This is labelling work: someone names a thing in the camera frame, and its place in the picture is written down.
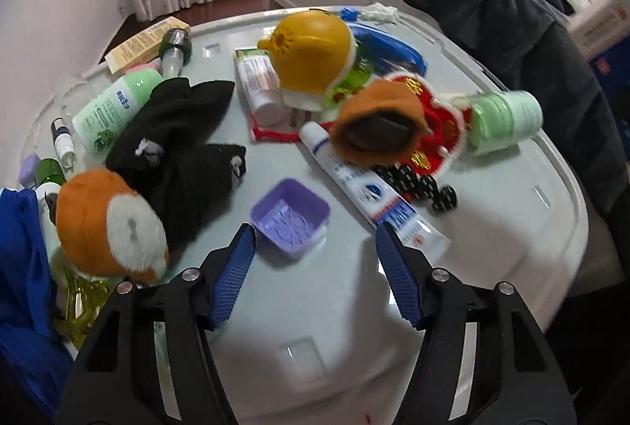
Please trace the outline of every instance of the stuffed animal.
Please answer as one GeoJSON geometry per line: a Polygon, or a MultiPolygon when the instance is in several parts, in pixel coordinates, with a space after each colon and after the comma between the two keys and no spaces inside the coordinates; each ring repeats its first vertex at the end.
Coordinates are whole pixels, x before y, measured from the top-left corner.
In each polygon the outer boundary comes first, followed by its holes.
{"type": "Polygon", "coordinates": [[[330,141],[346,161],[370,167],[408,159],[426,133],[418,96],[404,82],[381,78],[343,103],[330,141]]]}
{"type": "Polygon", "coordinates": [[[56,226],[65,255],[82,273],[154,283],[166,271],[162,222],[116,173],[93,169],[59,190],[56,226]]]}

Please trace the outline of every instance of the white cap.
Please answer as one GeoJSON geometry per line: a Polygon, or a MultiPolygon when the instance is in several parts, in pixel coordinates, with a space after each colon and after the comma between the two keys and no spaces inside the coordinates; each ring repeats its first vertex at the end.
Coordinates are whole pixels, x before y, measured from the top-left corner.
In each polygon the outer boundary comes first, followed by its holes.
{"type": "Polygon", "coordinates": [[[37,201],[39,203],[43,203],[43,201],[46,199],[46,195],[58,194],[59,190],[61,190],[61,185],[56,184],[55,182],[43,183],[35,190],[37,201]]]}
{"type": "Polygon", "coordinates": [[[316,121],[309,121],[308,123],[304,123],[304,126],[300,129],[300,139],[304,146],[306,146],[311,153],[316,148],[319,143],[325,141],[330,136],[326,129],[322,127],[316,121]]]}
{"type": "Polygon", "coordinates": [[[55,151],[61,162],[61,166],[66,169],[74,167],[74,163],[77,160],[76,153],[74,151],[74,143],[70,134],[61,134],[55,139],[55,151]]]}

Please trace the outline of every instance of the toothpaste tube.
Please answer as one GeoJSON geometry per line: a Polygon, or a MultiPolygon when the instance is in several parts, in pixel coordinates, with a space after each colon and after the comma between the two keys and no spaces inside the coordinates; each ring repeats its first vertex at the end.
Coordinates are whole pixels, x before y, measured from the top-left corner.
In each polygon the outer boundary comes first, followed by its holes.
{"type": "Polygon", "coordinates": [[[405,246],[421,249],[431,262],[442,257],[450,240],[374,171],[345,162],[330,144],[328,132],[319,124],[306,123],[300,129],[300,139],[374,228],[389,222],[405,246]]]}

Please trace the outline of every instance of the metal screw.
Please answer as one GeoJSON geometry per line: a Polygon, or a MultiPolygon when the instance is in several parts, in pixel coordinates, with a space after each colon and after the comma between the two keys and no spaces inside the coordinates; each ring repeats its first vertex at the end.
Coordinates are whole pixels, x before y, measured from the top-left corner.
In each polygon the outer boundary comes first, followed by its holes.
{"type": "Polygon", "coordinates": [[[450,277],[448,272],[446,272],[444,269],[435,269],[432,273],[431,276],[433,276],[433,279],[436,281],[448,281],[448,278],[450,277]]]}
{"type": "Polygon", "coordinates": [[[508,282],[504,281],[499,283],[499,291],[505,293],[505,295],[512,295],[514,293],[514,287],[508,282]]]}
{"type": "Polygon", "coordinates": [[[133,283],[131,281],[123,281],[116,287],[118,293],[129,293],[133,289],[133,283]]]}
{"type": "Polygon", "coordinates": [[[199,277],[199,270],[192,268],[192,269],[186,269],[184,272],[182,272],[182,278],[185,281],[194,281],[199,277]]]}

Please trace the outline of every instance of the purple square box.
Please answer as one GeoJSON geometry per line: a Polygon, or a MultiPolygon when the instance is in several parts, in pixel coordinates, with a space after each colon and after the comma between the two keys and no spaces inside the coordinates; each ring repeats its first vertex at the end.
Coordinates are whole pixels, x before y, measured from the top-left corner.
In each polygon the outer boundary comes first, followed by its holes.
{"type": "Polygon", "coordinates": [[[251,209],[251,222],[292,259],[323,238],[330,205],[292,178],[280,181],[251,209]]]}

